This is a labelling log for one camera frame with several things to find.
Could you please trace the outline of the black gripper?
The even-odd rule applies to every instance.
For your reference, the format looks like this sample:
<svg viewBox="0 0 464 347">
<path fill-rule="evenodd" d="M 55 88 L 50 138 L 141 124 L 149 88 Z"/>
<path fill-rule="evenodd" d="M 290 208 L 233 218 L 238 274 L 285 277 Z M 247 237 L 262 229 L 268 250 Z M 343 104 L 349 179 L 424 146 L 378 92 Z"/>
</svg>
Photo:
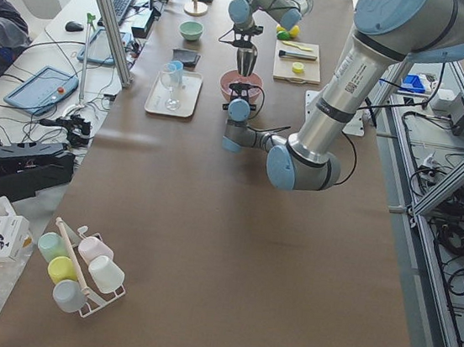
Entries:
<svg viewBox="0 0 464 347">
<path fill-rule="evenodd" d="M 256 99 L 261 95 L 261 88 L 258 85 L 244 82 L 232 81 L 224 87 L 224 99 L 227 103 L 235 99 L 243 99 L 249 103 L 250 111 L 256 110 Z"/>
<path fill-rule="evenodd" d="M 241 27 L 233 26 L 234 38 L 231 44 L 234 47 L 252 49 L 254 44 L 252 43 L 252 37 L 263 33 L 263 27 L 261 25 L 253 25 L 249 29 L 242 29 Z"/>
</svg>

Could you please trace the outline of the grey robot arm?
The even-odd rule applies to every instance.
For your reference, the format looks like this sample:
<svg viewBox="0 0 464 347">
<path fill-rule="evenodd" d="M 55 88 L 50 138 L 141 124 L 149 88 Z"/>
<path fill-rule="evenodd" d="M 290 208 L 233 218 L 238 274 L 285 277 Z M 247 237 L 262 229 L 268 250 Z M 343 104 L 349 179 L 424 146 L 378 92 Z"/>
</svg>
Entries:
<svg viewBox="0 0 464 347">
<path fill-rule="evenodd" d="M 235 48 L 249 49 L 253 46 L 251 37 L 262 33 L 262 27 L 255 24 L 253 17 L 258 10 L 290 31 L 313 8 L 314 0 L 232 0 L 228 13 L 233 22 L 235 38 L 229 43 Z"/>
<path fill-rule="evenodd" d="M 264 150 L 274 187 L 318 191 L 337 182 L 340 164 L 328 148 L 389 66 L 464 59 L 464 0 L 358 0 L 353 21 L 349 50 L 299 132 L 284 139 L 255 131 L 249 103 L 241 97 L 229 103 L 222 146 Z"/>
</svg>

